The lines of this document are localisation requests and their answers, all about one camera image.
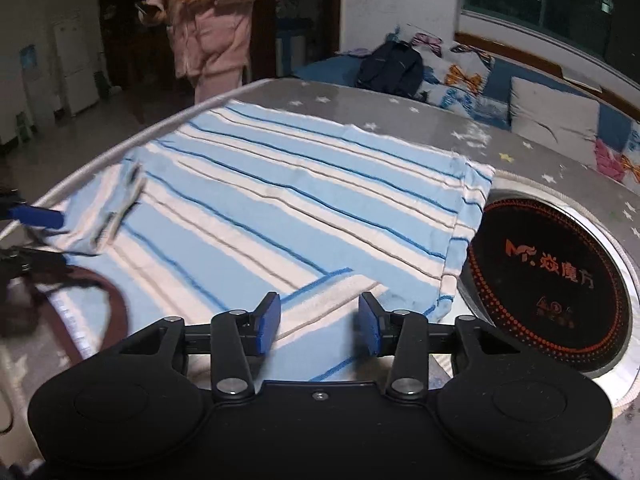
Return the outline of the person in pink pajamas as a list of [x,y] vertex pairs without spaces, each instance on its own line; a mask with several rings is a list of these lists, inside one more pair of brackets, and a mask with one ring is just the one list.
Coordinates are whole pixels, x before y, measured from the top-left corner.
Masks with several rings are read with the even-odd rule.
[[239,88],[250,62],[257,0],[144,0],[142,24],[164,25],[177,78],[186,78],[196,104]]

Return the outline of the grey star quilted table cover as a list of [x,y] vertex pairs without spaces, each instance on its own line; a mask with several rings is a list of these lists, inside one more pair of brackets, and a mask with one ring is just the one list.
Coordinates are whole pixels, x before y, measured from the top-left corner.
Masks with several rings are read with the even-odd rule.
[[6,479],[620,479],[639,202],[399,98],[261,81],[2,214]]

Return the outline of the white refrigerator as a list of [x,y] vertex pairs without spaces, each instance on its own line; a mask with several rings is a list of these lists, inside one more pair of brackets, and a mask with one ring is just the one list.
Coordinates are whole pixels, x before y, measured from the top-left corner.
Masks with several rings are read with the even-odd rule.
[[52,25],[52,32],[65,103],[76,116],[100,99],[84,28],[78,18],[63,18]]

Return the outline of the blue white striped garment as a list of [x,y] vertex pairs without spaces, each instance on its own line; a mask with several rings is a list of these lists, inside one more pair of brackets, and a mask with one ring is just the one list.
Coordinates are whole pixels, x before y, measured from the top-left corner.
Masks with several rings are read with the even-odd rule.
[[281,299],[275,380],[369,378],[370,292],[437,322],[495,171],[372,128],[231,101],[133,148],[64,198],[44,244],[116,285],[133,330]]

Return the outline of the right butterfly print pillow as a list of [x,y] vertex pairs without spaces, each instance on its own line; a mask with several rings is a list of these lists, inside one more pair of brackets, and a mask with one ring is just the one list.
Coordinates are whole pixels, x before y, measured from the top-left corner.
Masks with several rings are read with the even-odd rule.
[[639,193],[640,184],[640,124],[631,124],[630,135],[624,150],[620,153],[620,163],[624,170],[623,185]]

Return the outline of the grey plain cushion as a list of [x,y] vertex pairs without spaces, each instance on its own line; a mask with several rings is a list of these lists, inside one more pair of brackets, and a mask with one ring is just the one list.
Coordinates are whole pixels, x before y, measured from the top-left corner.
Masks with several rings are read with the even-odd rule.
[[511,131],[576,162],[594,162],[599,113],[595,100],[511,79]]

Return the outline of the black round induction cooktop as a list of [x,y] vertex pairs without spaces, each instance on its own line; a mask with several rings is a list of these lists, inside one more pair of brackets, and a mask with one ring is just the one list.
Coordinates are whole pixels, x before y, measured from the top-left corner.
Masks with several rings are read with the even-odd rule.
[[631,303],[603,246],[559,209],[530,198],[486,206],[465,285],[499,330],[580,370],[609,370],[630,336]]

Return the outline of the pink crumpled cloth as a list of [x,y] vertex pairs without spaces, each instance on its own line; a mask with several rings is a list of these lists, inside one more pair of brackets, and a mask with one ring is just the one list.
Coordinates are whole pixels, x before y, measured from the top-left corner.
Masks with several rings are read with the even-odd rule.
[[624,180],[625,169],[620,161],[620,153],[613,151],[601,139],[594,144],[594,157],[600,174],[617,182]]

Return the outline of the dark blue backpack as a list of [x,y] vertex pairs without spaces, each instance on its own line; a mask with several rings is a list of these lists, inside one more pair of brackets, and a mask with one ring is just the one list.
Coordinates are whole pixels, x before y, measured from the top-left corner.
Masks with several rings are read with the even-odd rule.
[[405,41],[386,41],[360,65],[355,86],[360,89],[411,99],[423,82],[420,53]]

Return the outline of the left butterfly print pillow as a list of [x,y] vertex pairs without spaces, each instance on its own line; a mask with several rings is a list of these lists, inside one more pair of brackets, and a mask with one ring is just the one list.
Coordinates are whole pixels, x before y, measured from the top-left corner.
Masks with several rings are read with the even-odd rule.
[[445,41],[411,24],[397,25],[386,40],[404,42],[420,54],[423,79],[416,100],[473,118],[495,65],[488,52]]

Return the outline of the blue sofa bench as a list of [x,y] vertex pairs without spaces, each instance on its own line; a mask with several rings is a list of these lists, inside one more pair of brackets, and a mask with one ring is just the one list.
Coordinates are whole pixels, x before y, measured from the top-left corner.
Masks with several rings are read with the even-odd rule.
[[529,67],[522,62],[512,61],[494,51],[486,51],[495,58],[495,65],[489,75],[480,102],[476,106],[475,116],[472,118],[488,126],[511,131],[511,79],[522,78],[536,84],[543,84],[554,90],[583,96],[600,104],[599,125],[597,139],[601,139],[613,151],[621,153],[630,135],[631,124],[638,122],[616,107],[605,102],[604,99],[593,96],[589,92],[579,89],[574,84],[544,73],[536,67]]

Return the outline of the butterfly print pillow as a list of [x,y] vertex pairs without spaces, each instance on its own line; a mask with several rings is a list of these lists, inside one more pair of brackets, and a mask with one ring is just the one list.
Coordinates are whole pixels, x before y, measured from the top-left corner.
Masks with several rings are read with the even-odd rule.
[[620,153],[620,163],[624,170],[623,185],[639,193],[640,184],[640,124],[631,124],[630,135],[624,150]]
[[404,42],[420,54],[423,79],[416,100],[473,118],[495,65],[488,52],[445,41],[411,24],[397,25],[386,40]]

